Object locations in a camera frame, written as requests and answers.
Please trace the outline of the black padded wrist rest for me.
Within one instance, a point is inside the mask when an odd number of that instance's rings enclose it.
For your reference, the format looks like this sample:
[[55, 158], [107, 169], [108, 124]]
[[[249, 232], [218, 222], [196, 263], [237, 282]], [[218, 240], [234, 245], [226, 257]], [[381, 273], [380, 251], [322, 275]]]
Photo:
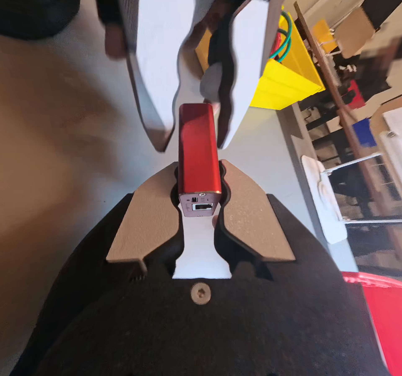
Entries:
[[41, 40], [63, 31], [80, 9], [80, 0], [0, 0], [0, 34]]

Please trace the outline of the wooden background table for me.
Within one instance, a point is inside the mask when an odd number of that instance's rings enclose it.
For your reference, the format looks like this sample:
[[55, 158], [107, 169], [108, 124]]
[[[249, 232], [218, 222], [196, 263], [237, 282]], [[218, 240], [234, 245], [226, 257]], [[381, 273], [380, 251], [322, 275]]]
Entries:
[[375, 213], [380, 214], [382, 217], [396, 213], [396, 207], [389, 197], [388, 189], [382, 185], [383, 179], [381, 178], [380, 168], [384, 167], [388, 169], [385, 166], [385, 158], [382, 157], [379, 147], [363, 147], [359, 143], [359, 139], [353, 128], [353, 124], [357, 123], [358, 120], [348, 106], [343, 103], [338, 91], [338, 85], [333, 80], [324, 52], [322, 52], [311, 33], [298, 2], [294, 2], [294, 8], [300, 21], [300, 26], [303, 28], [309, 46], [318, 60], [330, 95], [337, 107], [337, 115], [339, 116], [340, 124], [343, 127], [351, 151], [356, 159], [363, 158], [363, 161], [359, 163], [359, 167], [369, 190], [370, 198], [375, 202]]

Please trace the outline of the person's left hand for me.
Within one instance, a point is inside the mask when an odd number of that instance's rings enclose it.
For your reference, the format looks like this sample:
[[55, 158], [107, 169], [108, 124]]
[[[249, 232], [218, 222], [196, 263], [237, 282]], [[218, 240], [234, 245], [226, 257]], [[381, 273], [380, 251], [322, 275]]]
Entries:
[[123, 28], [109, 23], [105, 26], [104, 49], [112, 60], [122, 60], [127, 57], [127, 46]]

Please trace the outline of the black cardboard sign stand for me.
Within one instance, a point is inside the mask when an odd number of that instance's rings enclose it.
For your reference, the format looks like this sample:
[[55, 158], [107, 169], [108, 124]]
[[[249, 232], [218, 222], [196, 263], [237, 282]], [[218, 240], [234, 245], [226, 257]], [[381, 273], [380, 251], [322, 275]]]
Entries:
[[334, 38], [344, 59], [358, 54], [402, 0], [364, 0], [335, 29]]

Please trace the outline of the blue plastic bin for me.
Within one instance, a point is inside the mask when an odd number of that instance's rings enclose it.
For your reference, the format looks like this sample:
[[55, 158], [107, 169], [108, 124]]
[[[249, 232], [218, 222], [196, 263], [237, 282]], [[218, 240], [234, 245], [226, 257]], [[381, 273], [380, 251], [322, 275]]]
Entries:
[[359, 141], [359, 145], [366, 148], [376, 147], [377, 143], [370, 130], [370, 119], [362, 119], [352, 125], [355, 135]]

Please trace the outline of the red plastic bin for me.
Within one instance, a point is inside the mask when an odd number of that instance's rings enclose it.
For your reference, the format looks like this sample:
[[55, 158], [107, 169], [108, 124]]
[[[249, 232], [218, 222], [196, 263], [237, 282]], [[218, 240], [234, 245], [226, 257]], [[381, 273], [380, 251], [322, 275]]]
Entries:
[[342, 272], [345, 282], [360, 285], [370, 313], [381, 358], [393, 376], [402, 374], [402, 283], [394, 278]]

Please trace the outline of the red ethernet splitter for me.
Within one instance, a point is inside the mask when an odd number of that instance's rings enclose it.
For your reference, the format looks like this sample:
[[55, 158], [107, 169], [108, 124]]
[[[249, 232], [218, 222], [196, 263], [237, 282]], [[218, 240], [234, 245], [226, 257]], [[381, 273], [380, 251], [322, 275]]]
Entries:
[[212, 105], [182, 104], [178, 121], [178, 197], [183, 214], [211, 217], [222, 195]]

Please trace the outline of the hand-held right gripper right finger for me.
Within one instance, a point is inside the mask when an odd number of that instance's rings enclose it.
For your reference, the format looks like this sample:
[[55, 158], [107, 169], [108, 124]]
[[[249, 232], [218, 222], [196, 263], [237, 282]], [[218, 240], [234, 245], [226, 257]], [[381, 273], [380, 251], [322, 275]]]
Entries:
[[263, 262], [292, 262], [295, 255], [264, 190], [226, 159], [220, 160], [220, 229]]

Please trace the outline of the yellow plastic bin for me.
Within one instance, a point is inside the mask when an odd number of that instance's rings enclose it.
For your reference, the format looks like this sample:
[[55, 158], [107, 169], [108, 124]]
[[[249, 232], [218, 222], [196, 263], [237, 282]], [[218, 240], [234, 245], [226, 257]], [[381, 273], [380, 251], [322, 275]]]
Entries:
[[[200, 93], [206, 102], [212, 103], [214, 108], [220, 108], [219, 87], [222, 79], [222, 63], [218, 57], [218, 47], [223, 40], [229, 14], [231, 13], [228, 12], [225, 17], [219, 17], [216, 13], [214, 18], [209, 19], [206, 31], [195, 49], [204, 70]], [[284, 47], [273, 57], [276, 50], [269, 52], [268, 57], [264, 57], [263, 51], [260, 79], [251, 107], [282, 110], [324, 89], [318, 72], [293, 24], [290, 15], [286, 12], [277, 12], [271, 34], [275, 33], [279, 36], [280, 44], [277, 49]]]

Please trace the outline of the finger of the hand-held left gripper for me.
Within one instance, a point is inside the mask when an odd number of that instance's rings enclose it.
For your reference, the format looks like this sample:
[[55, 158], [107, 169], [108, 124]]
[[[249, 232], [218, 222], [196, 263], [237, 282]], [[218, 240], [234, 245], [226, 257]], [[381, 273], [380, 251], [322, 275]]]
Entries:
[[268, 1], [247, 0], [229, 14], [218, 47], [222, 63], [219, 149], [228, 147], [251, 106], [260, 79], [268, 12]]
[[127, 0], [127, 65], [140, 122], [165, 152], [175, 128], [178, 55], [193, 22], [195, 0]]

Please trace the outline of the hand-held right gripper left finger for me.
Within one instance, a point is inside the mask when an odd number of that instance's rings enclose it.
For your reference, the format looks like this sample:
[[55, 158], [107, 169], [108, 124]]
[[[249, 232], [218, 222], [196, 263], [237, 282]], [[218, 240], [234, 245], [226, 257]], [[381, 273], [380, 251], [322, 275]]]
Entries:
[[184, 251], [177, 167], [178, 162], [171, 163], [135, 190], [108, 251], [108, 263], [138, 263], [143, 272], [164, 264], [168, 272], [175, 271]]

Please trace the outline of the small yellow bin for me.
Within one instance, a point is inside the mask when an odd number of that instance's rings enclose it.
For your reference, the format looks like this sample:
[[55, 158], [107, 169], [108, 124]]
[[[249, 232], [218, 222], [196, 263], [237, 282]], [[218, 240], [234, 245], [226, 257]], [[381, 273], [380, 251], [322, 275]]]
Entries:
[[318, 45], [326, 55], [329, 55], [338, 47], [333, 36], [333, 31], [330, 29], [325, 19], [321, 19], [313, 26], [312, 33]]

